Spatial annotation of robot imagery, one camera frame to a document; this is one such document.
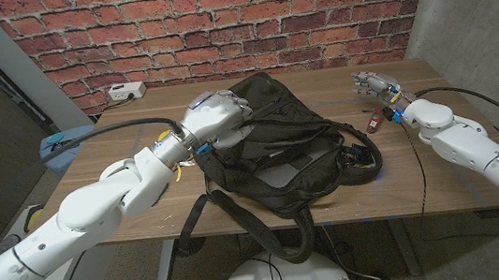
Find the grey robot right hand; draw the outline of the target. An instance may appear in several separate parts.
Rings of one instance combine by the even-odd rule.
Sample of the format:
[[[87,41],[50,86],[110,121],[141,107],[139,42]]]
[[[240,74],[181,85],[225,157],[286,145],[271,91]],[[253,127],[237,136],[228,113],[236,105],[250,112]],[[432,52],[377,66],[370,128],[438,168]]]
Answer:
[[[408,105],[418,98],[412,93],[408,93],[401,84],[390,75],[375,72],[361,71],[351,75],[357,88],[355,94],[375,96],[383,103],[398,111],[404,111]]]

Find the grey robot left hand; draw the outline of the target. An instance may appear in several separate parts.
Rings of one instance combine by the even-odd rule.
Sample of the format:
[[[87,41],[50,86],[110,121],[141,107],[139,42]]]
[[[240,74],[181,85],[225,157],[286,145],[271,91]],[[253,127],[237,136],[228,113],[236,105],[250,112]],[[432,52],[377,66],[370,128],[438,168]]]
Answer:
[[[222,90],[199,95],[182,119],[184,141],[198,150],[205,143],[216,149],[231,148],[247,138],[254,127],[246,122],[253,110],[245,98]]]

